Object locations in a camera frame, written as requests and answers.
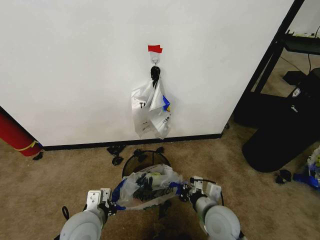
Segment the plastic bag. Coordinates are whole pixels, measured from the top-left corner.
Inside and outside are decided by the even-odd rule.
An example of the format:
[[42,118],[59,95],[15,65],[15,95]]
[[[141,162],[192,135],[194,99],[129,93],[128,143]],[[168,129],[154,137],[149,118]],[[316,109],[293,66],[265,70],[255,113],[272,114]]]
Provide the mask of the plastic bag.
[[150,81],[131,92],[131,107],[135,132],[141,137],[153,131],[164,139],[171,127],[170,102],[161,92],[160,81]]
[[118,210],[141,210],[157,206],[180,194],[181,175],[165,164],[147,167],[125,176],[112,193]]
[[293,175],[293,180],[320,190],[320,146],[308,157],[307,164]]

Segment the yellow strap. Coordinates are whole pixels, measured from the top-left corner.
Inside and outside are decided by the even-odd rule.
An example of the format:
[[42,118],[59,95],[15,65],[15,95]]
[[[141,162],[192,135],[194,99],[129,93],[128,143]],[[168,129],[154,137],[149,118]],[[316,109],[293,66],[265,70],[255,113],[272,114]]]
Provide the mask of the yellow strap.
[[39,142],[34,140],[29,146],[26,146],[25,148],[22,148],[22,149],[16,149],[17,151],[21,152],[21,151],[24,151],[24,150],[27,150],[28,148],[33,148],[35,144],[38,144]]

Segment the wastebasket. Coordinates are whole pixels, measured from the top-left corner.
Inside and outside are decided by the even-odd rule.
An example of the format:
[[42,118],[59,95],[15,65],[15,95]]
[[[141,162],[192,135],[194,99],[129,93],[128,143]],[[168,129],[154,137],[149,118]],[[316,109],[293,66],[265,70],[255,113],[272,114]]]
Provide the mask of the wastebasket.
[[243,145],[247,162],[260,172],[277,171],[320,137],[320,68],[287,97],[286,107]]
[[165,164],[170,167],[170,162],[161,153],[151,150],[136,150],[133,156],[126,161],[122,170],[122,178],[157,164]]

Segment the baseboard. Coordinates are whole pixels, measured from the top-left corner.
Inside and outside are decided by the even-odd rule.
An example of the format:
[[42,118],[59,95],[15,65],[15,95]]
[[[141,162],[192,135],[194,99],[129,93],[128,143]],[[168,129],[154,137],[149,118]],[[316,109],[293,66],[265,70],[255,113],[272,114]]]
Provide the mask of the baseboard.
[[180,141],[203,140],[203,139],[219,139],[221,138],[221,136],[222,136],[222,133],[218,133],[218,134],[206,134],[206,135],[195,135],[195,136],[168,137],[165,139],[153,138],[153,139],[130,140],[130,141],[110,141],[110,142],[96,142],[96,143],[85,143],[85,144],[71,144],[71,145],[54,145],[54,146],[44,146],[43,149],[46,151],[90,149],[90,148],[109,147],[113,145],[140,145],[140,144],[157,144],[157,143],[180,142]]

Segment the red cylinder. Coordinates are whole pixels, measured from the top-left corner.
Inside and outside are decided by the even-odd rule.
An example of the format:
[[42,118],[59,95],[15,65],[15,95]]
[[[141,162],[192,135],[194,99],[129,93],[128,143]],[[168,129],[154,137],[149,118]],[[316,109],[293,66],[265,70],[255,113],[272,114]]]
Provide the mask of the red cylinder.
[[27,157],[41,150],[40,145],[25,129],[1,111],[0,138]]

